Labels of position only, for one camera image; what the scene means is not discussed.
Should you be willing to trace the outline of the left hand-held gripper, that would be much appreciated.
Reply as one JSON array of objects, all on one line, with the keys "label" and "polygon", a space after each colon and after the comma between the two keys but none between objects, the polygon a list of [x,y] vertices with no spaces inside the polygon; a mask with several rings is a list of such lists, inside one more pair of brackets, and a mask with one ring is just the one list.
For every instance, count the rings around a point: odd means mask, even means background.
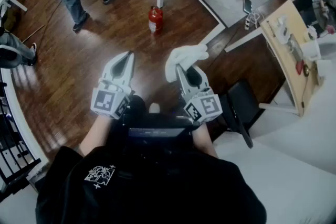
[{"label": "left hand-held gripper", "polygon": [[126,51],[116,55],[105,65],[102,78],[92,92],[91,111],[116,120],[123,115],[134,94],[129,87],[133,78],[134,64],[134,53]]}]

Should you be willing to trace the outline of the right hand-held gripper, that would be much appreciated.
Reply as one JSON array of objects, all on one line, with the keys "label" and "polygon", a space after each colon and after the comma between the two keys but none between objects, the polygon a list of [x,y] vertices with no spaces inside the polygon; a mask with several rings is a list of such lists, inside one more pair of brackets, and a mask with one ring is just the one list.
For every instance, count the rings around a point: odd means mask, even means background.
[{"label": "right hand-held gripper", "polygon": [[208,87],[208,78],[206,73],[197,65],[193,65],[194,85],[199,89],[197,93],[191,93],[192,87],[186,75],[186,71],[181,65],[176,65],[175,73],[180,84],[185,101],[184,111],[192,118],[194,122],[203,124],[214,120],[222,114],[222,106],[218,94],[215,94],[211,87]]}]

